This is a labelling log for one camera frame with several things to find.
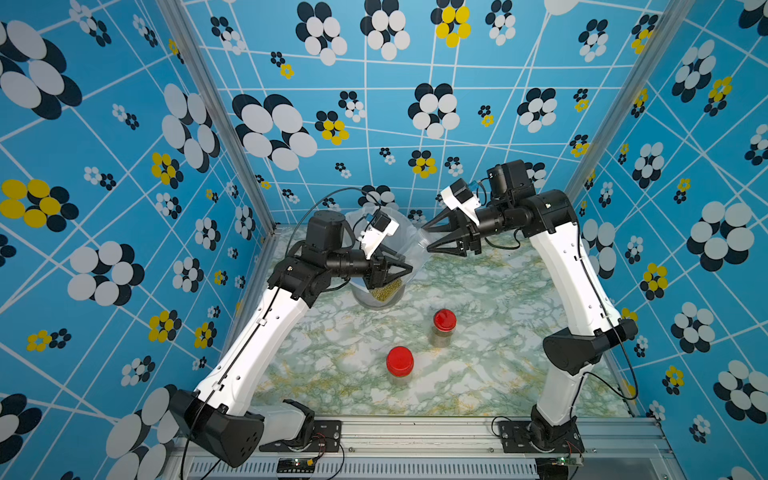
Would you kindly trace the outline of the clear plastic jar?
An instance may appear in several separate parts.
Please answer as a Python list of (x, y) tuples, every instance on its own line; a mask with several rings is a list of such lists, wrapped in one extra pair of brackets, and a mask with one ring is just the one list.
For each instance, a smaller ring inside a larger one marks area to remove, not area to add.
[(362, 233), (361, 246), (368, 263), (363, 282), (371, 297), (378, 304), (391, 303), (404, 287), (404, 278), (413, 272), (413, 266), (384, 244), (398, 229), (394, 220), (376, 220)]

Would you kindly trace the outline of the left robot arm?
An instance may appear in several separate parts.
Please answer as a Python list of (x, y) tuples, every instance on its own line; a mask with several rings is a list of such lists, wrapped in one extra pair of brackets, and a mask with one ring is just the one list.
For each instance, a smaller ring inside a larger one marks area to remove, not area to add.
[(399, 227), (382, 210), (360, 232), (339, 212), (320, 211), (309, 219), (305, 239), (276, 264), (259, 305), (219, 363), (193, 390), (172, 396), (170, 411), (189, 441), (233, 468), (262, 445), (300, 449), (311, 443), (314, 411), (293, 400), (252, 409), (256, 387), (282, 342), (329, 292), (333, 279), (360, 278), (376, 289), (412, 272), (384, 244)]

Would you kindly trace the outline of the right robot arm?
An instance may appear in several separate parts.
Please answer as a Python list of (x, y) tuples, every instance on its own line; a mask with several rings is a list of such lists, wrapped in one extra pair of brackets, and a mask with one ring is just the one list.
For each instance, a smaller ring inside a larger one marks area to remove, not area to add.
[(542, 342), (550, 367), (531, 411), (528, 439), (536, 450), (552, 452), (577, 432), (574, 409), (594, 366), (606, 352), (634, 339), (638, 328), (633, 320), (621, 318), (602, 288), (564, 192), (537, 192), (521, 160), (494, 166), (487, 178), (490, 196), (485, 203), (462, 179), (441, 191), (445, 207), (424, 228), (443, 236), (427, 250), (479, 254), (492, 236), (511, 231), (528, 239), (544, 261), (567, 325)]

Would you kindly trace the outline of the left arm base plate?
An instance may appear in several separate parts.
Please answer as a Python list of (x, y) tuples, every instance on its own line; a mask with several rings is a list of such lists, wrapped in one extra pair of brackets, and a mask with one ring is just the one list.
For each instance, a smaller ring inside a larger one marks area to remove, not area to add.
[(315, 420), (309, 442), (304, 446), (289, 445), (286, 441), (276, 441), (260, 445), (258, 450), (265, 453), (309, 452), (338, 453), (343, 422), (337, 419)]

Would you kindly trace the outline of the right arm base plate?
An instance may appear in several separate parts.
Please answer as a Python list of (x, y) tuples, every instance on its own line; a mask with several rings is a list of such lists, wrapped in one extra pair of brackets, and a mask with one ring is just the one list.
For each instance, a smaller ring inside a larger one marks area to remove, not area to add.
[(495, 421), (491, 430), (505, 453), (576, 455), (584, 451), (576, 418), (554, 427), (546, 422), (504, 419)]

